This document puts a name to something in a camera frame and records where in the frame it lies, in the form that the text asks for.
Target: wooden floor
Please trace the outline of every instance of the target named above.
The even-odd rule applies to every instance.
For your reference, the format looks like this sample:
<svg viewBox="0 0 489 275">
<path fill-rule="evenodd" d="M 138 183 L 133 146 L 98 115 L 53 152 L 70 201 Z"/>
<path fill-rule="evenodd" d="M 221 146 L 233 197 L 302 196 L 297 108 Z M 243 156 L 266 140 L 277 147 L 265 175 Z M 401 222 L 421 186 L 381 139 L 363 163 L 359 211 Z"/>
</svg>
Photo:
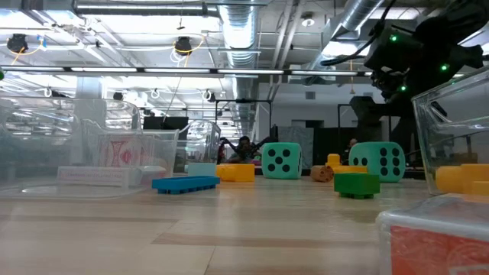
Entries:
<svg viewBox="0 0 489 275">
<path fill-rule="evenodd" d="M 0 274 L 378 274 L 378 213 L 428 198 L 382 184 L 339 198 L 303 180 L 224 183 L 184 195 L 0 200 Z"/>
</svg>

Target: green die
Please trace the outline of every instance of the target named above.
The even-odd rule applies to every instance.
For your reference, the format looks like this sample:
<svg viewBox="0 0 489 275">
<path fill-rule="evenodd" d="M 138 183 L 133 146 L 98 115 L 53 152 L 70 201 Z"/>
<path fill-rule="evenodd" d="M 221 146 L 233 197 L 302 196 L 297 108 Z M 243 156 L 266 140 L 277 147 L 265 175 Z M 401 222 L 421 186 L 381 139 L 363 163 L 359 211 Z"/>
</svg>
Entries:
<svg viewBox="0 0 489 275">
<path fill-rule="evenodd" d="M 269 143 L 263 148 L 261 169 L 270 179 L 297 180 L 303 171 L 302 159 L 302 150 L 297 143 Z"/>
<path fill-rule="evenodd" d="M 342 197 L 369 199 L 381 192 L 379 176 L 367 173 L 335 174 L 335 192 Z"/>
<path fill-rule="evenodd" d="M 383 183 L 399 182 L 406 171 L 403 148 L 395 142 L 361 142 L 350 150 L 351 166 L 366 166 L 369 174 L 378 175 Z"/>
</svg>

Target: person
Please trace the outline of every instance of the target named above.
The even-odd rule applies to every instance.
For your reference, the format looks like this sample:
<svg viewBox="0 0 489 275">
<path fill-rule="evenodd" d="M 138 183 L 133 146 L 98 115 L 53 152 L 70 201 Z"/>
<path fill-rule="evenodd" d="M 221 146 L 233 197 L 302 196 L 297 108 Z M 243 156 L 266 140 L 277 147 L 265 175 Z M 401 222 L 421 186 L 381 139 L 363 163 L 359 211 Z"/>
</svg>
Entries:
<svg viewBox="0 0 489 275">
<path fill-rule="evenodd" d="M 356 138 L 352 138 L 350 140 L 350 143 L 348 143 L 348 146 L 346 147 L 345 151 L 343 152 L 342 155 L 342 164 L 343 165 L 348 165 L 348 158 L 350 156 L 350 150 L 352 147 L 354 147 L 358 143 Z"/>
<path fill-rule="evenodd" d="M 256 156 L 260 156 L 261 154 L 257 151 L 253 152 L 252 144 L 250 138 L 247 136 L 243 136 L 239 139 L 238 150 L 241 151 L 241 154 L 233 153 L 228 160 L 228 163 L 251 163 L 251 161 Z"/>
</svg>

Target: clear plastic bin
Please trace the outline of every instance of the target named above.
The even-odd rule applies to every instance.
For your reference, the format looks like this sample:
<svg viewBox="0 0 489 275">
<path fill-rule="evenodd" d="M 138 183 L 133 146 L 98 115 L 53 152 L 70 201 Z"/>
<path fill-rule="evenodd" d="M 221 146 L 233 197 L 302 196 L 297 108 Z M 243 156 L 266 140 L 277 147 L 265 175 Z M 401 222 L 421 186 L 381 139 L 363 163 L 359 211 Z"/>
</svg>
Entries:
<svg viewBox="0 0 489 275">
<path fill-rule="evenodd" d="M 489 195 L 489 66 L 413 105 L 430 193 Z"/>
<path fill-rule="evenodd" d="M 143 134 L 138 109 L 127 102 L 0 97 L 0 196 L 140 191 L 146 167 L 159 167 L 161 154 L 169 161 L 156 170 L 171 175 L 176 133 Z"/>
<path fill-rule="evenodd" d="M 436 196 L 377 217 L 381 275 L 489 271 L 489 197 Z"/>
<path fill-rule="evenodd" d="M 175 172 L 183 173 L 188 163 L 217 163 L 221 128 L 208 120 L 194 120 L 182 132 L 186 140 L 178 140 Z"/>
</svg>

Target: metal frame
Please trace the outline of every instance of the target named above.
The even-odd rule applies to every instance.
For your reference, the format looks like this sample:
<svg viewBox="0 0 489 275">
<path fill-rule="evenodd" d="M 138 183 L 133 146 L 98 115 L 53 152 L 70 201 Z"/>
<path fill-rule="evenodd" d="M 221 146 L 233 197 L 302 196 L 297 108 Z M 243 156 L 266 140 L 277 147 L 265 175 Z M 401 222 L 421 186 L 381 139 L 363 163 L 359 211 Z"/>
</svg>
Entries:
<svg viewBox="0 0 489 275">
<path fill-rule="evenodd" d="M 341 117 L 342 113 L 341 113 L 341 109 L 343 106 L 351 106 L 351 105 L 350 104 L 338 104 L 338 148 L 342 147 L 342 145 L 341 145 L 341 142 L 342 142 L 342 139 L 341 139 L 341 136 L 342 136 L 342 117 Z M 389 141 L 391 141 L 390 133 L 392 132 L 392 116 L 388 115 L 388 117 L 389 117 Z"/>
<path fill-rule="evenodd" d="M 215 123 L 217 124 L 217 119 L 218 119 L 218 116 L 217 116 L 217 113 L 219 112 L 219 109 L 218 109 L 218 104 L 220 102 L 227 102 L 227 103 L 230 103 L 230 102 L 234 102 L 234 103 L 238 103 L 238 104 L 248 104 L 248 103 L 262 103 L 262 102 L 266 102 L 268 103 L 268 106 L 270 107 L 270 111 L 268 112 L 268 123 L 269 123 L 269 130 L 268 130 L 268 133 L 269 135 L 272 135 L 272 101 L 271 100 L 257 100 L 257 99 L 216 99 L 215 101 Z"/>
</svg>

